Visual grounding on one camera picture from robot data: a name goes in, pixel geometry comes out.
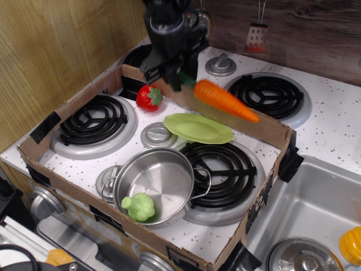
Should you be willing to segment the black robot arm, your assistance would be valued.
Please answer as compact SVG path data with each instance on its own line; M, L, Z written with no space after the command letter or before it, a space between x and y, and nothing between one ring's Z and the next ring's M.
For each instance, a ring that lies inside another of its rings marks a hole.
M209 46L208 26L190 1L144 1L143 15L151 52L140 70L146 83L163 78L174 91L181 91L179 73L197 77L198 55Z

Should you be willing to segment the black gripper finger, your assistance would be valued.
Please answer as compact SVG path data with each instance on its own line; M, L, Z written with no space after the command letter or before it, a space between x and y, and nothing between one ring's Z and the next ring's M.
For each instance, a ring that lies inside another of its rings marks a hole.
M196 81L198 74L198 55L199 53L183 53L182 54L182 77L186 80Z
M171 86L174 91L181 91L181 80L179 72L181 68L178 66L164 66L162 68L162 78Z

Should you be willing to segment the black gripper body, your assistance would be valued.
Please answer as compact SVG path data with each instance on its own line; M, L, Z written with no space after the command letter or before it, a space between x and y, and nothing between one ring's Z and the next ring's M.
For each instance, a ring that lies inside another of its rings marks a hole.
M208 29L200 16L182 16L174 24L156 24L146 19L152 50L140 70L147 82L162 78L164 66L178 66L182 71L183 53L200 53L208 46Z

